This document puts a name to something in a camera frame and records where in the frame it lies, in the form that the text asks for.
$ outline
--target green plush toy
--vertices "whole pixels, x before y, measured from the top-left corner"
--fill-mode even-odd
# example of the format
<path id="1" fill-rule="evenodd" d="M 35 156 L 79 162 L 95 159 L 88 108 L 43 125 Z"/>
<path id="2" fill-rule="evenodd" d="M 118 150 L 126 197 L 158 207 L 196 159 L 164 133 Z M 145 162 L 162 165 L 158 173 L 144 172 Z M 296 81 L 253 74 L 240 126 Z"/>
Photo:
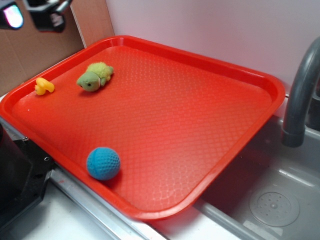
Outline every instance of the green plush toy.
<path id="1" fill-rule="evenodd" d="M 103 87 L 111 79 L 113 73 L 114 68 L 104 62 L 92 63 L 86 72 L 79 77 L 76 84 L 88 92 L 94 92 L 101 86 Z"/>

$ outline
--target pink light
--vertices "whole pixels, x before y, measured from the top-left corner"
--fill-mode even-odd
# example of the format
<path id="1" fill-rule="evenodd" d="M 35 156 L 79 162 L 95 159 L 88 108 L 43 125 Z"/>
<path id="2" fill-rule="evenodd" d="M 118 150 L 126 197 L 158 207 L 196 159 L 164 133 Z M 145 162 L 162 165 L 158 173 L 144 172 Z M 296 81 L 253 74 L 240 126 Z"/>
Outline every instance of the pink light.
<path id="1" fill-rule="evenodd" d="M 11 5 L 3 10 L 6 20 L 12 28 L 21 28 L 24 24 L 24 18 L 16 5 Z"/>

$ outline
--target yellow rubber duck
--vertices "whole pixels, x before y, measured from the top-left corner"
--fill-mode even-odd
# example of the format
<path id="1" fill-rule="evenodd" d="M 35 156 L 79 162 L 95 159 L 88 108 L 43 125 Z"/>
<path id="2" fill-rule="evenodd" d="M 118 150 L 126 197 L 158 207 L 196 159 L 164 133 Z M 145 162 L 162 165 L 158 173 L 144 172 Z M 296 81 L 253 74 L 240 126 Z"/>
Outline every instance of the yellow rubber duck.
<path id="1" fill-rule="evenodd" d="M 52 93 L 55 90 L 55 85 L 48 80 L 44 79 L 43 77 L 38 77 L 36 80 L 36 85 L 34 86 L 35 93 L 38 95 L 43 95 L 48 90 Z"/>

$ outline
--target white wall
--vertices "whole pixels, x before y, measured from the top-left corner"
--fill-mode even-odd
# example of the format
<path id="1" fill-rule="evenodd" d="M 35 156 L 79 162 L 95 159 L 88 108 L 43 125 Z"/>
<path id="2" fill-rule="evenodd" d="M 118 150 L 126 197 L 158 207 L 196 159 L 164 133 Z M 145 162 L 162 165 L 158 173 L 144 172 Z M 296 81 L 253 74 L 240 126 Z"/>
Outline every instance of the white wall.
<path id="1" fill-rule="evenodd" d="M 290 91 L 320 36 L 320 0 L 106 0 L 116 35 L 131 35 L 278 77 Z"/>

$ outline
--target toy duck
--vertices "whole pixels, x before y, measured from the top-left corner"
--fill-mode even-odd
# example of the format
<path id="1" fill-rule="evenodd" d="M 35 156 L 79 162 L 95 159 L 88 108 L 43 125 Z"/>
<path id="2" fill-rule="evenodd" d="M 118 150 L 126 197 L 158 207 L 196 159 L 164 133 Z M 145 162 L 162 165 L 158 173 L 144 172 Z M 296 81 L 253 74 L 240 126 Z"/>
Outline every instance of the toy duck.
<path id="1" fill-rule="evenodd" d="M 38 95 L 43 95 L 48 90 L 52 93 L 55 90 L 55 85 L 48 80 L 44 79 L 43 77 L 38 77 L 36 80 L 36 85 L 34 86 L 35 93 Z"/>
<path id="2" fill-rule="evenodd" d="M 88 92 L 94 92 L 103 87 L 111 79 L 113 73 L 114 68 L 104 62 L 92 63 L 76 81 L 76 84 Z"/>

